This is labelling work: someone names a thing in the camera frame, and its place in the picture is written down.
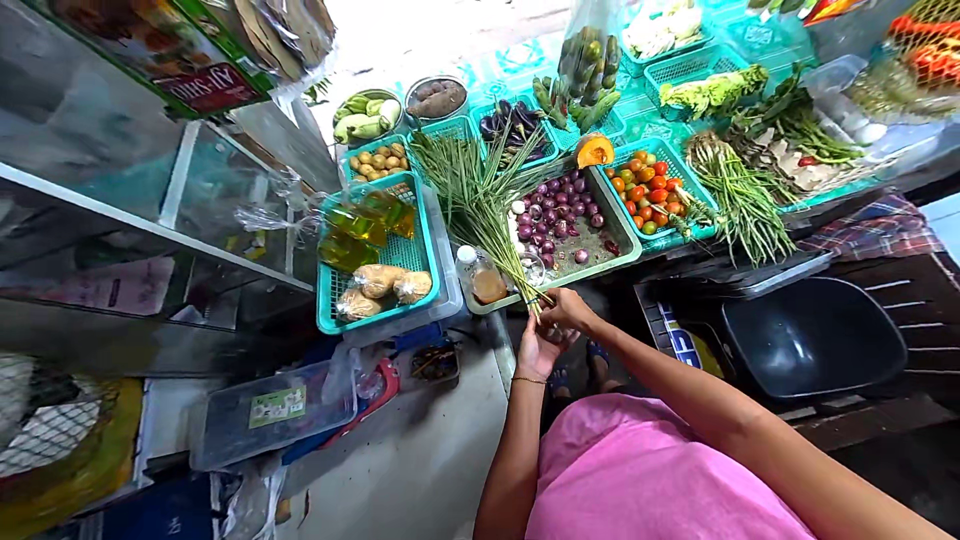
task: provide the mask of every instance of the person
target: person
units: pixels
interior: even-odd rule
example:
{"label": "person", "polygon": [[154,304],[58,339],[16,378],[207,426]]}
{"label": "person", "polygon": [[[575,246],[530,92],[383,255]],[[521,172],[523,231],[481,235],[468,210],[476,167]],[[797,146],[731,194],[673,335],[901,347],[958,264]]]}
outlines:
{"label": "person", "polygon": [[[553,306],[520,341],[474,540],[950,538],[724,381],[633,339],[572,290],[546,294]],[[551,328],[561,343],[542,337]],[[583,398],[540,440],[545,383],[581,332],[660,398]],[[598,357],[596,382],[618,388]]]}

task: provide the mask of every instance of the gold bracelet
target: gold bracelet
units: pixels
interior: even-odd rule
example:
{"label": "gold bracelet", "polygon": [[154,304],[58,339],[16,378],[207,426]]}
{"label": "gold bracelet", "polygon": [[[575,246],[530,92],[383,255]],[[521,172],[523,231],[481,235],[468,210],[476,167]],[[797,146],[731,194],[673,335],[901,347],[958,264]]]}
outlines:
{"label": "gold bracelet", "polygon": [[546,380],[527,379],[526,377],[513,377],[511,380],[527,380],[536,384],[546,384]]}

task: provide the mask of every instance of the pumpkin slice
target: pumpkin slice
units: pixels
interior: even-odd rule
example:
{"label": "pumpkin slice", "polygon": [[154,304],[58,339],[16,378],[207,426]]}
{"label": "pumpkin slice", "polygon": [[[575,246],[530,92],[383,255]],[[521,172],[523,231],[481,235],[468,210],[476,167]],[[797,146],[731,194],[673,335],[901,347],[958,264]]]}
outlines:
{"label": "pumpkin slice", "polygon": [[603,134],[592,133],[580,137],[577,143],[577,167],[613,163],[613,144]]}

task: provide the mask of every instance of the bottle cap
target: bottle cap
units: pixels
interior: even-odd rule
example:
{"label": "bottle cap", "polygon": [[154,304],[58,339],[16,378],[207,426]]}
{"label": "bottle cap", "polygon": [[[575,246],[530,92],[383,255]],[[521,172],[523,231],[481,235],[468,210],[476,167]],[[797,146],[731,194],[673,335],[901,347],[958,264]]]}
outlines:
{"label": "bottle cap", "polygon": [[457,260],[463,264],[473,264],[477,260],[477,250],[471,246],[460,246],[457,249]]}

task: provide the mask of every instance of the hand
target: hand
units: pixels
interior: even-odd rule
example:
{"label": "hand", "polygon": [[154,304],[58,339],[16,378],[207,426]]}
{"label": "hand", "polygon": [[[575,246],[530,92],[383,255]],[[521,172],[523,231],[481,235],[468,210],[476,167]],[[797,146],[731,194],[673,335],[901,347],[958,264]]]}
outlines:
{"label": "hand", "polygon": [[533,380],[546,380],[553,371],[557,356],[570,348],[580,337],[578,331],[560,331],[559,343],[548,341],[543,334],[556,329],[537,328],[537,317],[530,314],[527,329],[520,339],[520,350],[516,356],[516,375]]}
{"label": "hand", "polygon": [[556,325],[560,328],[586,331],[588,323],[598,318],[576,291],[552,288],[546,291],[546,295],[554,302],[554,306],[550,307],[546,301],[540,300],[540,307],[543,308],[540,323],[546,327]]}

